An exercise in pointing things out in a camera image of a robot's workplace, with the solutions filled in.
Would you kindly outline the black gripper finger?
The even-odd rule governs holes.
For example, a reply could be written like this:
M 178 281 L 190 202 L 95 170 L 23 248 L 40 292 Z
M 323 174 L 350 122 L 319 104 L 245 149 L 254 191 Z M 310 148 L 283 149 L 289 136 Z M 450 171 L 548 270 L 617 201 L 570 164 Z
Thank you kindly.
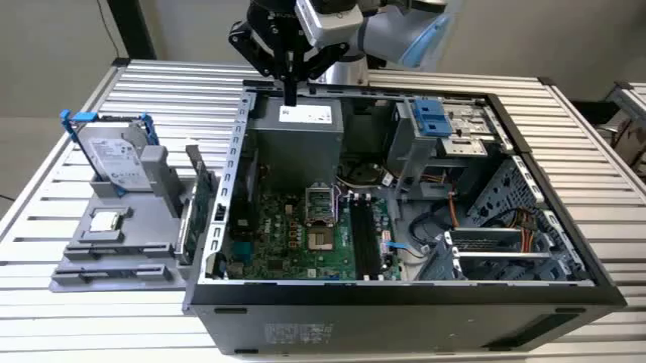
M 259 31 L 249 22 L 237 22 L 230 30 L 230 44 L 263 76 L 283 83 L 285 105 L 293 105 L 293 74 L 289 53 L 274 21 L 261 24 Z
M 306 46 L 298 45 L 291 65 L 291 105 L 297 106 L 298 84 L 307 79 L 317 79 L 350 49 L 347 42 L 327 45 L 311 58 L 305 59 Z

